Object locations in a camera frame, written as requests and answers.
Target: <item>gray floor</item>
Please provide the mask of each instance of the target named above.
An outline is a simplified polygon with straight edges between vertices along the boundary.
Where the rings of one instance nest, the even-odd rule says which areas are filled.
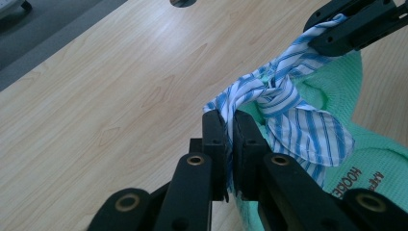
[[[30,0],[0,20],[0,90],[42,63],[126,0]]]

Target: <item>striped shirt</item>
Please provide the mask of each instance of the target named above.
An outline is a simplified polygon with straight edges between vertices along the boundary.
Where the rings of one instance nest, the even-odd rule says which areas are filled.
[[[240,77],[204,106],[204,112],[219,110],[225,120],[230,176],[234,112],[249,102],[256,103],[266,120],[271,150],[294,157],[321,186],[325,168],[338,166],[352,152],[354,139],[342,124],[328,112],[307,104],[291,81],[337,59],[320,55],[308,43],[345,20],[345,16],[339,14],[331,21],[310,28],[279,57]]]

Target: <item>screw hole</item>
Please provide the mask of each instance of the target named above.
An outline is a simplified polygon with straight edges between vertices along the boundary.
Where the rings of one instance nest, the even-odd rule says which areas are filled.
[[[382,213],[387,210],[384,201],[370,194],[360,193],[356,196],[356,200],[362,207],[376,213]]]
[[[119,212],[129,212],[136,207],[138,207],[140,203],[140,198],[138,195],[134,193],[128,193],[123,195],[119,200],[116,201],[115,208]]]
[[[196,0],[170,0],[171,5],[176,8],[186,8],[194,4]]]
[[[204,159],[200,156],[192,156],[187,159],[187,163],[191,166],[199,166],[204,164]]]
[[[279,166],[287,166],[289,164],[289,160],[283,156],[274,156],[272,157],[272,162]]]

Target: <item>crumpled cloth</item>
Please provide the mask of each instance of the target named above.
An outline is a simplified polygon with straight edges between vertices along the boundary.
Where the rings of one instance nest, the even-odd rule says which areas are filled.
[[[302,78],[337,58],[324,57],[308,42],[346,20],[342,14],[303,33],[279,57],[243,75],[203,111],[219,110],[229,138],[229,186],[232,185],[232,135],[234,112],[255,102],[265,119],[268,143],[275,153],[294,157],[321,186],[325,167],[338,166],[353,151],[354,139],[330,113],[301,98],[292,79]]]

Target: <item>blue striped fabric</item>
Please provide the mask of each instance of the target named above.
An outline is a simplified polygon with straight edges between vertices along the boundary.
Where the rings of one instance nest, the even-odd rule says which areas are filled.
[[[240,105],[254,101],[266,120],[272,151],[294,157],[321,186],[325,167],[338,166],[352,152],[354,139],[342,124],[328,112],[308,105],[291,81],[336,59],[319,55],[308,42],[345,20],[345,16],[339,14],[309,29],[279,57],[240,77],[204,106],[204,112],[219,110],[226,122],[230,176],[234,112]]]

